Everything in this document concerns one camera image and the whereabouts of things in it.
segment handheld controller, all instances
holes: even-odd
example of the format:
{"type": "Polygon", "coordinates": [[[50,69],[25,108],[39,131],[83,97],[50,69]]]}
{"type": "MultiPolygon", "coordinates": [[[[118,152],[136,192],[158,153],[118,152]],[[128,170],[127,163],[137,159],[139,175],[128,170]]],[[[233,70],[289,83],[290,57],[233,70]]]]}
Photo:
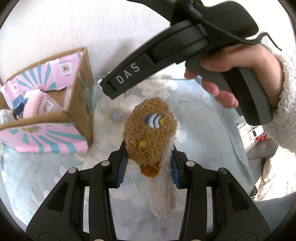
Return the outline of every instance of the handheld controller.
{"type": "Polygon", "coordinates": [[[192,72],[234,94],[239,102],[236,110],[249,125],[259,126],[273,120],[268,97],[253,69],[235,67],[219,73],[200,64],[204,55],[224,46],[259,44],[263,36],[269,36],[261,33],[255,40],[245,39],[258,32],[256,22],[245,8],[231,1],[213,7],[205,7],[200,0],[128,1],[153,9],[169,20],[171,27],[142,45],[100,82],[107,96],[114,99],[163,68],[186,61],[185,66],[192,72]]]}

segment cardboard box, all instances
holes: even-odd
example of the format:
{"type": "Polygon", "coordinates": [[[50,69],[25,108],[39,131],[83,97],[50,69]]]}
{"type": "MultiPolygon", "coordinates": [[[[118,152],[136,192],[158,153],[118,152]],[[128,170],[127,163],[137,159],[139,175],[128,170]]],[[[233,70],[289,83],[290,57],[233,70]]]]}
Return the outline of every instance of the cardboard box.
{"type": "MultiPolygon", "coordinates": [[[[0,125],[0,142],[14,147],[19,152],[60,154],[87,152],[88,146],[92,143],[94,79],[86,47],[43,59],[14,74],[7,81],[13,81],[20,74],[32,73],[34,67],[75,53],[78,53],[80,60],[78,66],[73,67],[74,79],[67,103],[64,105],[67,89],[55,91],[53,88],[47,92],[64,110],[0,125]]],[[[0,109],[9,109],[2,93],[0,93],[0,109]]]]}

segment white wall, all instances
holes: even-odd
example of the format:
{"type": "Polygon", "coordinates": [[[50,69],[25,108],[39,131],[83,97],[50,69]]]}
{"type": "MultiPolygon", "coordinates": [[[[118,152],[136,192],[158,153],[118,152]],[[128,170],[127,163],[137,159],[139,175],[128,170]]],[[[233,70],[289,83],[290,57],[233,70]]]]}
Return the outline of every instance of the white wall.
{"type": "MultiPolygon", "coordinates": [[[[238,2],[281,48],[295,48],[277,0],[238,2]]],[[[157,13],[125,0],[20,0],[0,30],[0,77],[5,81],[35,61],[80,46],[88,47],[93,73],[104,75],[168,26],[157,13]]]]}

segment black cable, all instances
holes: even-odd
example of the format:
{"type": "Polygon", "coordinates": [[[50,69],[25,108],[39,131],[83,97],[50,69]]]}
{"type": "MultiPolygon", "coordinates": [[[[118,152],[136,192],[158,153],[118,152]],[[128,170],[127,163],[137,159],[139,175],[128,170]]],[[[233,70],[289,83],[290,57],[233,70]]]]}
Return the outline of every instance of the black cable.
{"type": "Polygon", "coordinates": [[[233,38],[233,39],[236,40],[236,41],[239,41],[239,42],[242,43],[242,44],[246,44],[246,45],[260,44],[261,41],[262,41],[262,38],[263,38],[264,36],[267,36],[267,37],[271,40],[271,42],[274,44],[274,46],[275,46],[277,49],[279,49],[280,51],[282,51],[282,49],[280,49],[280,48],[276,45],[276,43],[272,40],[272,38],[270,37],[270,35],[269,35],[267,32],[262,32],[262,33],[260,33],[260,34],[257,36],[257,38],[252,39],[252,40],[244,39],[244,38],[241,38],[241,37],[239,37],[239,36],[237,36],[237,35],[235,35],[235,34],[232,34],[232,33],[228,32],[228,31],[226,31],[226,30],[224,30],[224,29],[222,29],[222,28],[220,28],[220,27],[218,27],[218,26],[212,24],[211,22],[205,20],[205,19],[202,17],[201,13],[200,13],[199,11],[197,11],[192,5],[189,5],[189,6],[187,5],[187,6],[185,6],[185,8],[183,8],[183,9],[184,9],[184,10],[189,14],[189,16],[192,17],[194,20],[196,20],[196,21],[200,21],[201,23],[203,23],[203,24],[205,24],[205,25],[207,25],[207,26],[209,26],[209,27],[215,29],[216,31],[218,31],[218,32],[220,32],[220,33],[222,33],[222,34],[224,34],[224,35],[230,37],[230,38],[233,38]]]}
{"type": "Polygon", "coordinates": [[[224,29],[222,29],[222,28],[220,28],[220,27],[218,27],[218,26],[216,26],[216,25],[210,23],[209,21],[205,20],[204,18],[201,18],[200,21],[201,21],[203,24],[205,24],[205,25],[207,25],[207,26],[209,26],[209,27],[211,27],[211,28],[213,28],[213,29],[219,31],[220,33],[223,33],[224,35],[227,35],[227,36],[229,36],[229,37],[231,37],[231,38],[233,38],[233,39],[235,39],[235,40],[241,42],[242,44],[246,44],[246,45],[260,44],[261,41],[262,41],[262,38],[265,37],[265,36],[267,36],[267,37],[271,40],[271,42],[274,44],[274,46],[275,46],[277,49],[279,49],[280,51],[282,51],[282,49],[279,48],[279,47],[276,45],[276,43],[272,40],[272,38],[270,37],[269,33],[267,33],[267,32],[262,32],[262,33],[260,33],[260,34],[257,36],[257,38],[255,38],[255,39],[251,39],[251,40],[248,40],[248,39],[241,38],[241,37],[239,37],[239,36],[237,36],[237,35],[234,35],[234,34],[232,34],[232,33],[230,33],[230,32],[227,32],[226,30],[224,30],[224,29]]]}

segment plush toy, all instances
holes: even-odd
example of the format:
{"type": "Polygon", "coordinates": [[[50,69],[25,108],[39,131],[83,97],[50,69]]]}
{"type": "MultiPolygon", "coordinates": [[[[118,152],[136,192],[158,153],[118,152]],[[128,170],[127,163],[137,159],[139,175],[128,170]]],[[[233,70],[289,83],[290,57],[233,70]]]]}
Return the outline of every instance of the plush toy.
{"type": "Polygon", "coordinates": [[[146,99],[127,117],[124,139],[128,157],[147,177],[151,211],[157,217],[170,215],[176,206],[171,156],[177,120],[161,98],[146,99]]]}
{"type": "Polygon", "coordinates": [[[47,94],[42,91],[38,91],[37,93],[31,95],[24,107],[23,118],[31,118],[36,115],[42,115],[47,101],[47,94]]]}

